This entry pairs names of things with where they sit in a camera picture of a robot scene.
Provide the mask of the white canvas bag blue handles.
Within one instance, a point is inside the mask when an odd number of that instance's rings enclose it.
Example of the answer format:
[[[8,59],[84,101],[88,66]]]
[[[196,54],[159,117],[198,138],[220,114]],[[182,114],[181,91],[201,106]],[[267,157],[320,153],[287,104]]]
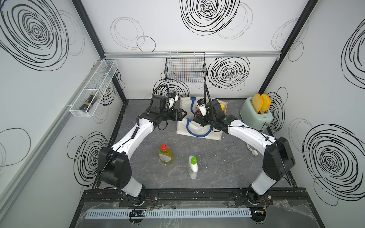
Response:
[[[201,126],[199,123],[194,121],[197,101],[201,98],[202,97],[181,98],[180,108],[186,111],[187,115],[182,121],[177,122],[176,133],[178,135],[220,141],[222,137],[222,131],[218,132],[218,130],[213,130],[209,124],[206,126]]]

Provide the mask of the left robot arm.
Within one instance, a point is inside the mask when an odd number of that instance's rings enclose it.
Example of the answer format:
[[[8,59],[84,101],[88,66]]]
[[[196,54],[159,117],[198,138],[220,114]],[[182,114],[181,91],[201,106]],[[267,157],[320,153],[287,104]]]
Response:
[[[167,85],[159,85],[152,92],[149,107],[136,116],[136,124],[117,143],[104,147],[98,153],[96,180],[112,185],[124,193],[138,198],[144,197],[145,186],[132,176],[130,159],[141,142],[155,129],[163,130],[160,124],[182,121],[187,115],[183,109],[175,108],[178,96],[170,92]]]

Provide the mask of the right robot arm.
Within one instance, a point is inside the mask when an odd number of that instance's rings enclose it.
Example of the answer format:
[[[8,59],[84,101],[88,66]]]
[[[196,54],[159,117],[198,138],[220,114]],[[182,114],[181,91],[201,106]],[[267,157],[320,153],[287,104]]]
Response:
[[[233,115],[226,115],[218,101],[213,101],[206,83],[203,83],[203,99],[197,101],[196,120],[202,126],[209,125],[214,131],[222,131],[237,137],[261,153],[262,171],[248,187],[249,203],[264,201],[269,189],[288,174],[296,164],[288,140],[275,138],[256,130]]]

